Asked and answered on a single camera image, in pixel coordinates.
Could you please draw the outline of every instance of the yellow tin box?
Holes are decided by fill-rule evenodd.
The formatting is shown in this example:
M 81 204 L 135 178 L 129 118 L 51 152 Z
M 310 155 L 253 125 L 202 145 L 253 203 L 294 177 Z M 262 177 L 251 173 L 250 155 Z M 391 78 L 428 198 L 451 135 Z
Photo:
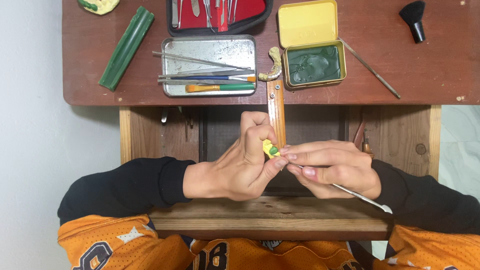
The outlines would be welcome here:
M 318 0 L 278 9 L 285 81 L 291 88 L 338 83 L 347 76 L 343 42 L 337 40 L 336 2 Z

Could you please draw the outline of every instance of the white wall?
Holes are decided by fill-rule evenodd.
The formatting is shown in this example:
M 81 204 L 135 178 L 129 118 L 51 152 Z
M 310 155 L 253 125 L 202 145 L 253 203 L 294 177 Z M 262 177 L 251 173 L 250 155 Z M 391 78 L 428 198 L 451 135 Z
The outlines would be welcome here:
M 0 11 L 0 269 L 70 269 L 57 208 L 77 178 L 120 165 L 118 108 L 63 100 L 61 0 Z

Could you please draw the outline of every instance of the wrist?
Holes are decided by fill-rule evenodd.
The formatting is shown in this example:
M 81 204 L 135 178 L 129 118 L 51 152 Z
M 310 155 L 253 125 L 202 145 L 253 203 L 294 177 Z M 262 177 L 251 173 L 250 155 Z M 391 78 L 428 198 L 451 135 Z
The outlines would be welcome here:
M 187 166 L 183 176 L 183 195 L 189 199 L 221 197 L 212 170 L 212 162 Z

